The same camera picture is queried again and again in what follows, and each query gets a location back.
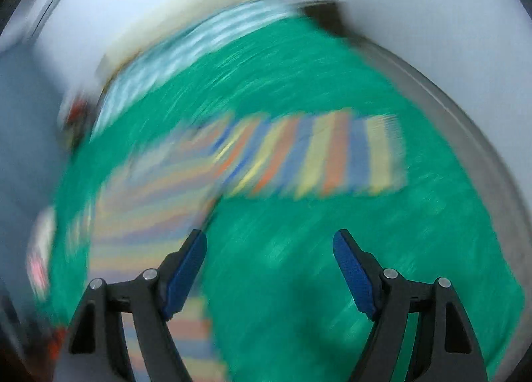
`light blue wall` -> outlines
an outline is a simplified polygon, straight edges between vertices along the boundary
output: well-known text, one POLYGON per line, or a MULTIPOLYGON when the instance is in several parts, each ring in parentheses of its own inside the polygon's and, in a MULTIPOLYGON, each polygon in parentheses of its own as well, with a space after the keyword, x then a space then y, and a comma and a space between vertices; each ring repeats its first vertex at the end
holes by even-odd
POLYGON ((66 164, 56 124, 60 103, 30 48, 0 54, 0 280, 18 308, 32 302, 25 256, 33 222, 66 164))

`blue gripper pad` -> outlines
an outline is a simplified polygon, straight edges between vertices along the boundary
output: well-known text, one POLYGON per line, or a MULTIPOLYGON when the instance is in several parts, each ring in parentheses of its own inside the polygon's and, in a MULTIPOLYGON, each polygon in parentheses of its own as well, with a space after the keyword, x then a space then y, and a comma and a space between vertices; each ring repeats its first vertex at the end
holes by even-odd
POLYGON ((353 295, 358 311, 365 313, 372 320, 377 313, 377 308, 373 301, 373 287, 368 275, 340 231, 336 232, 332 242, 334 257, 353 295))
POLYGON ((205 233, 194 230, 181 249, 169 254, 159 268, 159 306, 164 320, 168 321, 183 309, 207 254, 205 233))

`orange stripe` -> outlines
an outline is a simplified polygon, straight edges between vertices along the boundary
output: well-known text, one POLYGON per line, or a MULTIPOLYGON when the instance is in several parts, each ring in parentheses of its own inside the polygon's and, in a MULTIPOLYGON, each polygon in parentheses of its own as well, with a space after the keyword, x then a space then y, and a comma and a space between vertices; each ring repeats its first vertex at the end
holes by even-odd
POLYGON ((273 149, 273 155, 271 157, 270 164, 268 164, 266 171, 257 182, 257 185, 255 186, 251 194, 258 193, 261 189, 264 188, 265 185, 267 185, 273 179, 275 175, 277 175, 277 172, 283 165, 286 156, 294 145, 297 125, 299 124, 299 121, 300 118, 296 116, 286 124, 285 134, 279 138, 279 141, 273 149))
POLYGON ((173 318, 167 322, 173 338, 180 340, 207 340, 211 338, 211 323, 208 320, 173 318))
POLYGON ((124 235, 130 235, 131 233, 148 232, 151 229, 155 229, 154 232, 159 230, 167 231, 173 229, 183 220, 187 220, 191 217, 191 214, 195 214, 193 210, 188 212, 171 215, 167 218, 150 218, 149 215, 138 214, 135 220, 131 218, 118 218, 113 219, 107 224, 95 224, 94 237, 96 239, 114 239, 121 238, 124 235))
POLYGON ((203 188, 205 186, 204 183, 212 182, 212 164, 207 162, 207 160, 203 160, 203 162, 204 164, 197 163, 194 168, 176 168, 172 173, 154 176, 147 183, 137 187, 121 189, 117 194, 107 197, 108 210, 116 214, 127 212, 137 208, 139 201, 142 201, 143 198, 153 196, 158 191, 167 190, 178 184, 186 184, 191 180, 199 181, 203 179, 203 183, 198 184, 198 187, 203 188))
POLYGON ((184 150, 188 149, 197 149, 197 148, 205 148, 212 143, 214 143, 221 135, 222 131, 225 127, 229 124, 229 121, 225 119, 224 121, 217 123, 213 126, 213 128, 207 133, 204 134, 202 137, 193 137, 191 140, 185 140, 181 143, 180 148, 184 150))
POLYGON ((216 177, 220 177, 223 175, 223 173, 231 166, 231 164, 238 158, 238 156, 242 153, 244 150, 247 141, 249 138, 253 135, 253 132, 255 131, 257 125, 259 125, 258 120, 254 122, 250 122, 242 135, 238 138, 238 141, 235 144, 235 147, 232 149, 231 153, 229 154, 229 157, 227 160, 225 160, 218 170, 216 171, 216 177))
POLYGON ((141 354, 133 355, 129 354, 129 361, 131 362, 131 366, 137 370, 137 371, 147 371, 146 370, 146 364, 144 364, 144 359, 142 358, 141 354))
POLYGON ((336 190, 345 182, 349 122, 349 112, 340 111, 337 113, 325 166, 325 179, 322 189, 322 195, 324 196, 336 190))

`metal screw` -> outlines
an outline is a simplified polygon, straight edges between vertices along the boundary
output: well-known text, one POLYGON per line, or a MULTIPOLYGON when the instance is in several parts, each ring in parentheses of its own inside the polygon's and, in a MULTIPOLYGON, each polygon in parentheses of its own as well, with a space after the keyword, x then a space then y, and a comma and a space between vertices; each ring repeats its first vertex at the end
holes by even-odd
POLYGON ((445 278, 445 277, 440 277, 440 278, 438 278, 438 284, 439 284, 441 287, 444 287, 444 288, 451 287, 451 282, 449 281, 448 278, 445 278))
POLYGON ((386 268, 384 270, 384 276, 386 278, 389 278, 390 280, 393 280, 394 278, 397 278, 399 274, 397 274, 397 271, 395 269, 392 269, 392 268, 386 268))
POLYGON ((142 277, 144 280, 153 280, 155 277, 157 277, 157 270, 150 268, 149 270, 145 270, 142 273, 142 277))
POLYGON ((92 290, 99 289, 103 284, 103 280, 101 278, 95 278, 94 280, 91 280, 89 283, 89 286, 92 290))

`striped mat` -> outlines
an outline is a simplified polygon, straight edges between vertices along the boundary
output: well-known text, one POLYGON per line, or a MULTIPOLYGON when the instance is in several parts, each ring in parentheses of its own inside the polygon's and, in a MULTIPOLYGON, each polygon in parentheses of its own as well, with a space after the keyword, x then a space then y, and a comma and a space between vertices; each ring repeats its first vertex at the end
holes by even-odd
MULTIPOLYGON (((349 110, 271 119, 222 116, 178 125, 112 174, 80 222, 90 222, 89 278, 130 280, 177 251, 208 221, 219 197, 377 194, 404 184, 402 139, 393 116, 349 110)), ((71 239, 82 228, 73 227, 71 239)), ((168 323, 193 380, 224 380, 197 280, 168 323)), ((138 381, 148 380, 132 318, 124 316, 138 381)))

